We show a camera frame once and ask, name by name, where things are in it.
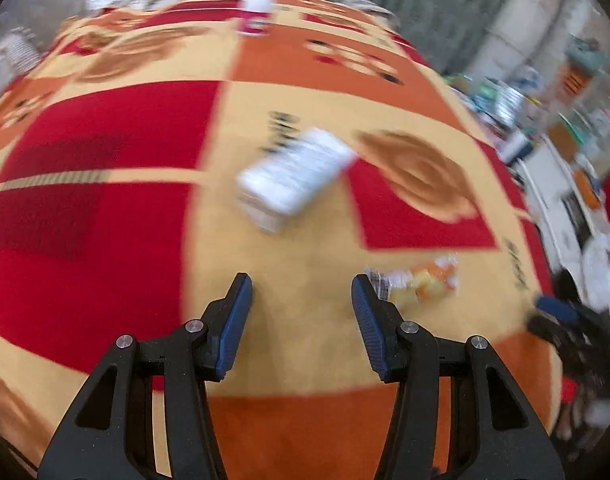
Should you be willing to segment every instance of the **blanket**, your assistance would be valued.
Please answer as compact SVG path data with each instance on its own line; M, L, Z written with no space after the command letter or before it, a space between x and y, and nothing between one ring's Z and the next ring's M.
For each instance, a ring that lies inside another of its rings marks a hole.
M403 317L443 338L488 338L549 426L560 372L524 330L546 264L478 124L379 20L276 0L269 33L251 37L237 32L239 4L64 23L0 99L0 434L39 462L118 336L167 335L242 271L255 301L233 370L209 389L229 477L372 478L395 388L370 369L351 280L445 254L458 258L458 289ZM310 127L361 157L265 234L237 206L235 176L281 133ZM169 473L163 395L154 437Z

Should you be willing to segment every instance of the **plastic bottle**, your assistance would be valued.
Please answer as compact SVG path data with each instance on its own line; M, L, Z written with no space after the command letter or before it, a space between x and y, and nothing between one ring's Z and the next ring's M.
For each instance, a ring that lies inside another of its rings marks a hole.
M274 0L243 0L239 32L249 36L267 34L273 8Z

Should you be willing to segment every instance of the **blue gripper pad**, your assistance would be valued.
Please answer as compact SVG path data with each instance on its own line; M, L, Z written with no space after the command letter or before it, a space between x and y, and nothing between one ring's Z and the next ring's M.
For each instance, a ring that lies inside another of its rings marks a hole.
M252 291L250 277L239 272L225 298L210 302L205 309L201 320L207 325L207 341L197 352L205 380L221 381L234 366L252 304Z
M371 369L385 383L400 381L407 373L409 352L399 345L397 327L403 318L398 309L379 300L365 274L352 281L352 306Z
M555 317L560 323L574 324L578 322L576 311L568 303L556 298L541 296L536 300L536 308Z

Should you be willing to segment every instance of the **black object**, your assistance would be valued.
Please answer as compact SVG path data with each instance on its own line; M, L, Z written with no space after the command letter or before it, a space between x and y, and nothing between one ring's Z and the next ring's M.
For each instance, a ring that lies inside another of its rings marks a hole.
M165 381L165 426L176 480L225 480L204 381L231 368L252 300L239 273L227 296L201 320L170 336L117 339L69 407L38 470L38 480L162 480L152 433L152 377Z
M572 462L563 462L566 480L610 480L610 425L591 450L575 448L572 451L575 436L576 432L570 442L553 438L560 456L568 457L570 452L578 455Z
M556 348L563 363L563 375L610 396L610 318L572 302L543 296L528 330Z
M432 478L442 376L451 377L450 457L447 472L434 478L565 478L536 413L484 338L459 343L403 322L365 274L354 278L352 305L372 368L400 383L376 480Z
M33 476L20 464L13 454L16 454L28 467L34 465L25 458L15 447L0 436L0 479L2 480L31 480Z

